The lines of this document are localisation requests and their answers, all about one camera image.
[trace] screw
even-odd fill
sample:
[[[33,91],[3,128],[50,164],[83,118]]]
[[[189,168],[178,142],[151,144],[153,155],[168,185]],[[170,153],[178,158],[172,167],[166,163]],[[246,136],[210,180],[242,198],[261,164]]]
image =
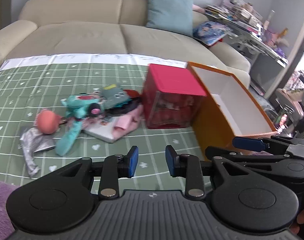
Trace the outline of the screw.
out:
[[[204,195],[204,191],[198,188],[190,189],[188,193],[192,197],[202,197]]]
[[[101,195],[105,197],[113,197],[116,195],[116,191],[115,189],[112,188],[105,188],[101,190]]]

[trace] blue pillow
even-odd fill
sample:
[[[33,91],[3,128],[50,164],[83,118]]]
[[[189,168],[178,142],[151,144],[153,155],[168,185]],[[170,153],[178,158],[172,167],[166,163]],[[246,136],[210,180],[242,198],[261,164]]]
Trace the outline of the blue pillow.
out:
[[[203,22],[193,29],[193,37],[201,40],[207,46],[212,46],[224,38],[232,29],[216,22]]]
[[[192,36],[192,0],[148,0],[147,28]]]

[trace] sofa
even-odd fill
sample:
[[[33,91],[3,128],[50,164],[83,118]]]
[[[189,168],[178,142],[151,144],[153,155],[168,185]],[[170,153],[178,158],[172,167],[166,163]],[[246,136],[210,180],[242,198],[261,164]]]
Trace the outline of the sofa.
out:
[[[0,30],[6,59],[62,53],[140,54],[192,61],[234,73],[249,86],[250,63],[226,43],[207,49],[191,37],[146,28],[148,0],[30,0]],[[207,17],[193,12],[193,26]]]

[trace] orange box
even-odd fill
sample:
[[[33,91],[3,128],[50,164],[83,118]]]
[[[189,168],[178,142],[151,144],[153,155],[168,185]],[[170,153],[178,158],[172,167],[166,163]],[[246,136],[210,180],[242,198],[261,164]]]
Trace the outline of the orange box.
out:
[[[237,79],[226,71],[188,62],[187,68],[205,90],[203,100],[192,127],[204,152],[208,146],[235,149],[235,136],[259,138],[277,133],[263,109]]]

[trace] red box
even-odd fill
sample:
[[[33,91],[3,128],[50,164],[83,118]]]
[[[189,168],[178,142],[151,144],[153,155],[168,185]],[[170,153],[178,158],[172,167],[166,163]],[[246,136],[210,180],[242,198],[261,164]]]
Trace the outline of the red box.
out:
[[[189,127],[205,96],[189,70],[150,64],[142,93],[147,127]]]

